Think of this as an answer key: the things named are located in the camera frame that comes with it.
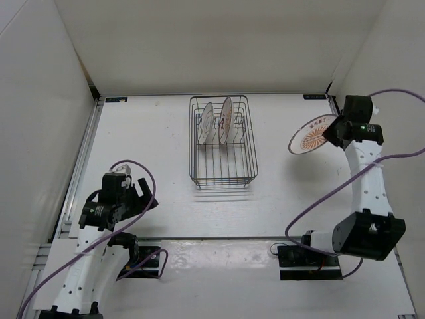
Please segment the white plate orange sunburst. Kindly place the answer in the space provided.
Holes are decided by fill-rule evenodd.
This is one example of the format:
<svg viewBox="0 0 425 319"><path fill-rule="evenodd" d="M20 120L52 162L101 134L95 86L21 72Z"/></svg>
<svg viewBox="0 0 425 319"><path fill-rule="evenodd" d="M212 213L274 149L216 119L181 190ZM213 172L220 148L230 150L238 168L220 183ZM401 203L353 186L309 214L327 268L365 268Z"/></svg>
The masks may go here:
<svg viewBox="0 0 425 319"><path fill-rule="evenodd" d="M327 142L323 137L324 131L336 118L334 114L324 114L304 124L290 139L289 152L293 155L301 155L320 148Z"/></svg>

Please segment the white plate red pattern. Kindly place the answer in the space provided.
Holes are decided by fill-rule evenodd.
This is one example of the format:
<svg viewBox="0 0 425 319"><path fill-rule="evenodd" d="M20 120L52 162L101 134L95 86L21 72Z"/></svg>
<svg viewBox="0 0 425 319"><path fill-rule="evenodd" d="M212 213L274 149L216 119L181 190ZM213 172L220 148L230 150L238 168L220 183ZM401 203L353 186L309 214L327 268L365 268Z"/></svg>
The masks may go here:
<svg viewBox="0 0 425 319"><path fill-rule="evenodd" d="M228 135L232 127L232 99L227 96L220 113L218 124L218 136L220 145L224 145L228 139Z"/></svg>

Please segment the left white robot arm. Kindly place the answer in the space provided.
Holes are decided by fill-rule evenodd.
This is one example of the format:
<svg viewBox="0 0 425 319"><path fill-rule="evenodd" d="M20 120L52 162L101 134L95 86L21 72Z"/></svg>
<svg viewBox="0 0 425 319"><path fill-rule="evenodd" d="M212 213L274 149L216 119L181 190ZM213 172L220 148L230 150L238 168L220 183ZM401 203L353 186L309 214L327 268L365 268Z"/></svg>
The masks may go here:
<svg viewBox="0 0 425 319"><path fill-rule="evenodd" d="M51 309L40 318L102 318L108 293L125 266L139 260L136 235L116 225L156 208L144 178L134 185L128 173L109 172L101 188L87 198L79 219L75 255Z"/></svg>

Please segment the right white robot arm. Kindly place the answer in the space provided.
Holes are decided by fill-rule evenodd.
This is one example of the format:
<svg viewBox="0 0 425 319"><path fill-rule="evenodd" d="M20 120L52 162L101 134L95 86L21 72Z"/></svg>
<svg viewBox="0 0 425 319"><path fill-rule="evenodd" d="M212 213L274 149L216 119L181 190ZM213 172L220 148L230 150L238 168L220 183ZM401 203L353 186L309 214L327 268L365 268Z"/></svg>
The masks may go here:
<svg viewBox="0 0 425 319"><path fill-rule="evenodd" d="M352 186L351 213L330 232L310 230L301 238L299 260L312 266L322 255L350 255L383 261L406 231L394 216L386 196L383 170L377 160L383 150L383 130L370 122L375 112L368 96L348 95L341 115L323 137L344 150Z"/></svg>

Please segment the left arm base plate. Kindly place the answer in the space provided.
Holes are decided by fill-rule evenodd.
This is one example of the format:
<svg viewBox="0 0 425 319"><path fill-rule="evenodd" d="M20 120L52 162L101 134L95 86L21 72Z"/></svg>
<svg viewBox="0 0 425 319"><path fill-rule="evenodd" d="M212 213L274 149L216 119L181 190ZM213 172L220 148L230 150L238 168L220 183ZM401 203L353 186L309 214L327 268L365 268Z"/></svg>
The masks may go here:
<svg viewBox="0 0 425 319"><path fill-rule="evenodd" d="M139 259L134 262L130 266L125 266L122 271L119 273L119 277L127 274L131 269L135 268L136 271L130 274L126 279L128 278L136 278L136 279L142 279L142 278L155 278L159 276L159 263L160 263L160 256L159 255L153 255L147 260L143 266L140 266L137 268L137 265L143 261L143 259L150 254L154 253L155 251L158 251L161 247L160 246L151 246L151 245L140 245L139 246Z"/></svg>

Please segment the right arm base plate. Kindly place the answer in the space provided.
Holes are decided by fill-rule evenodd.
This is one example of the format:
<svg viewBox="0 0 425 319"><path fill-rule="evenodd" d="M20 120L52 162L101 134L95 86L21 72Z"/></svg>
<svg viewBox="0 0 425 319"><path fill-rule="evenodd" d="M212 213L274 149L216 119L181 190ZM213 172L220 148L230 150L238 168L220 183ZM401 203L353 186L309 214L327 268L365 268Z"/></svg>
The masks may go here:
<svg viewBox="0 0 425 319"><path fill-rule="evenodd" d="M342 279L337 257L307 251L295 245L278 245L277 256L282 281Z"/></svg>

